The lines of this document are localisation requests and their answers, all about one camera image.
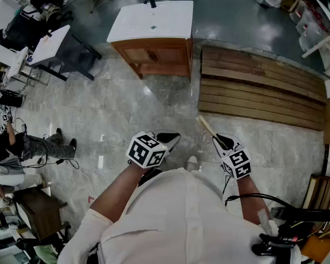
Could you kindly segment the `wooden vanity cabinet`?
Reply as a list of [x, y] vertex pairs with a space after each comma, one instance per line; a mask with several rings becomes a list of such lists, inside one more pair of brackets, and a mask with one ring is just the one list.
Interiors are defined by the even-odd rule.
[[174, 75], [191, 79], [193, 39], [142, 38], [112, 42], [135, 74]]

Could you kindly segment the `black strapped device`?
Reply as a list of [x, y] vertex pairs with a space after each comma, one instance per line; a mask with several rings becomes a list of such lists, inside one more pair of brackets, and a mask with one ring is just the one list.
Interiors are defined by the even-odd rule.
[[261, 242], [254, 244], [251, 249], [257, 256], [282, 256], [290, 253], [291, 249], [296, 245], [297, 235], [280, 235], [271, 236], [267, 234], [259, 234]]

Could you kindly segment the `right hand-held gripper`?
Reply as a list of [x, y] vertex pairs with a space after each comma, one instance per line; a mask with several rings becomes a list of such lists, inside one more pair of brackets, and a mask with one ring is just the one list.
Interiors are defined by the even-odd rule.
[[239, 180], [251, 174], [249, 151], [236, 136], [219, 133], [212, 138], [212, 141], [220, 157], [222, 168], [232, 178]]

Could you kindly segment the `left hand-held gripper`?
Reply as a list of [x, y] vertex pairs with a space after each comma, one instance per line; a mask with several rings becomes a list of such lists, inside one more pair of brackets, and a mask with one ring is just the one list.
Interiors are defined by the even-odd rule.
[[141, 131], [133, 136], [126, 156], [143, 169], [157, 167], [180, 139], [181, 135], [172, 130]]

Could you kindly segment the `clear plastic water jug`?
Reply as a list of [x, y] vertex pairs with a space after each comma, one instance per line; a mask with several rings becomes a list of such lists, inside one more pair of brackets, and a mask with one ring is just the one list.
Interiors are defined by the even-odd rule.
[[299, 37], [301, 49], [306, 52], [321, 42], [328, 34], [316, 23], [308, 23], [305, 31]]
[[311, 23], [317, 24], [317, 19], [312, 11], [305, 9], [300, 21], [296, 25], [297, 32], [302, 35]]

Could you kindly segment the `wooden picture frames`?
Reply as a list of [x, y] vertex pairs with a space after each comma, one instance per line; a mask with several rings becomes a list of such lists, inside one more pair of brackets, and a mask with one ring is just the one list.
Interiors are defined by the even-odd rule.
[[330, 209], [330, 177], [312, 174], [302, 205], [303, 209]]

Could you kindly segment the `small white sink unit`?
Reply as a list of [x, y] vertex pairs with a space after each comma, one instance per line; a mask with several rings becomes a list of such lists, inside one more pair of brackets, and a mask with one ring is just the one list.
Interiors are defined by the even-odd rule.
[[24, 65], [24, 62], [26, 60], [28, 50], [29, 48], [26, 46], [21, 51], [17, 51], [15, 53], [13, 61], [9, 66], [10, 69], [6, 74], [7, 79], [10, 79], [19, 74], [19, 72], [21, 71], [21, 67]]

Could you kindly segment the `person's white shoe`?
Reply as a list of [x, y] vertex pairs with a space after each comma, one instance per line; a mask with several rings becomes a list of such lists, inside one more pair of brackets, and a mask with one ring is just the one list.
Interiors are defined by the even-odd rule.
[[199, 170], [199, 162], [196, 156], [190, 156], [186, 163], [186, 170], [188, 172], [198, 171]]

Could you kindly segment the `white side table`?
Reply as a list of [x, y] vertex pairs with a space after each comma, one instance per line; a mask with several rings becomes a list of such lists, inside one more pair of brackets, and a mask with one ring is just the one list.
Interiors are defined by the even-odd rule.
[[100, 59], [101, 55], [91, 45], [68, 31], [55, 57], [31, 66], [42, 69], [63, 81], [67, 80], [64, 73], [72, 72], [78, 72], [93, 81], [95, 77], [90, 73], [90, 69], [94, 62]]

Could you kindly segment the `person's white shirt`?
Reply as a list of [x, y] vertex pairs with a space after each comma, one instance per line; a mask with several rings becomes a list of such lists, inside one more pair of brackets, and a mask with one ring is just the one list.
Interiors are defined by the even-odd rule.
[[263, 229], [229, 213], [200, 172], [169, 170], [138, 187], [117, 221], [89, 209], [58, 264], [275, 264], [252, 246]]

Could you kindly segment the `black waste bin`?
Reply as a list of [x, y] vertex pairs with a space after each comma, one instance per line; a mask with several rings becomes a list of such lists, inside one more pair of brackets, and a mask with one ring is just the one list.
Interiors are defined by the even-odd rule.
[[24, 103], [23, 96], [17, 96], [6, 91], [1, 91], [0, 105], [20, 108]]

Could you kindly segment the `wooden stick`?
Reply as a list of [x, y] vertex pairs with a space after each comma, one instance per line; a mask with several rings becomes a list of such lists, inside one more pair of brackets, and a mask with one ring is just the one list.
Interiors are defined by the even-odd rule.
[[225, 145], [225, 143], [219, 139], [219, 137], [217, 136], [217, 134], [214, 132], [214, 130], [210, 127], [210, 125], [208, 124], [208, 122], [206, 122], [206, 120], [204, 119], [204, 117], [202, 117], [201, 115], [198, 115], [196, 120], [214, 137], [217, 139], [217, 141], [219, 142], [219, 144], [221, 146], [227, 147]]

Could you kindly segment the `person's left forearm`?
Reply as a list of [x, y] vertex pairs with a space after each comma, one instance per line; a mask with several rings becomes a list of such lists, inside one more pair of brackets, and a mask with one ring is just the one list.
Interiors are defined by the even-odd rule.
[[138, 186], [141, 177], [148, 171], [136, 163], [131, 163], [92, 203], [91, 209], [112, 222], [120, 219], [128, 201]]

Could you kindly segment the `black equipment box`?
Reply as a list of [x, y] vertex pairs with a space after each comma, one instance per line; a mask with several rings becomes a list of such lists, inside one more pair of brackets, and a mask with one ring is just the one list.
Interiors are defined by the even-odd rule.
[[330, 222], [330, 210], [274, 207], [271, 209], [271, 216], [289, 222]]

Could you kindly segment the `wooden plank platform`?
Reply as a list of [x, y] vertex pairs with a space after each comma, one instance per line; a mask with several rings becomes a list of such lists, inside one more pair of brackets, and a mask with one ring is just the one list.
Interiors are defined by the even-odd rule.
[[292, 65], [233, 49], [205, 46], [198, 109], [322, 131], [326, 88]]

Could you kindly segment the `white ceramic sink basin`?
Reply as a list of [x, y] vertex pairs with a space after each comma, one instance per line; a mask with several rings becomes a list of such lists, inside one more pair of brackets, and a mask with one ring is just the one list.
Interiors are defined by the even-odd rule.
[[[121, 7], [107, 42], [191, 37], [193, 1], [161, 1], [156, 5], [156, 8], [151, 8], [149, 4]], [[151, 30], [151, 26], [157, 26], [157, 29]]]

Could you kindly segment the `person's right forearm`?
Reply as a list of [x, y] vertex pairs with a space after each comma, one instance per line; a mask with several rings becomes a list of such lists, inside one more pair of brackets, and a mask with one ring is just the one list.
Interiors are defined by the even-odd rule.
[[[238, 185], [239, 195], [257, 194], [259, 193], [252, 178], [247, 175], [236, 181]], [[267, 213], [268, 219], [272, 219], [270, 212], [264, 199], [260, 197], [241, 197], [241, 208], [243, 212], [243, 218], [253, 224], [259, 225], [258, 211], [264, 210]]]

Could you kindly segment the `dark wooden stool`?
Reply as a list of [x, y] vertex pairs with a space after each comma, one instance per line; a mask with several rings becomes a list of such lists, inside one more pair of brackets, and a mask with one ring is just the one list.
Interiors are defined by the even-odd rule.
[[68, 204], [54, 196], [49, 196], [40, 186], [14, 192], [13, 201], [19, 218], [29, 227], [30, 232], [43, 241], [55, 233], [71, 226], [63, 223], [60, 209]]

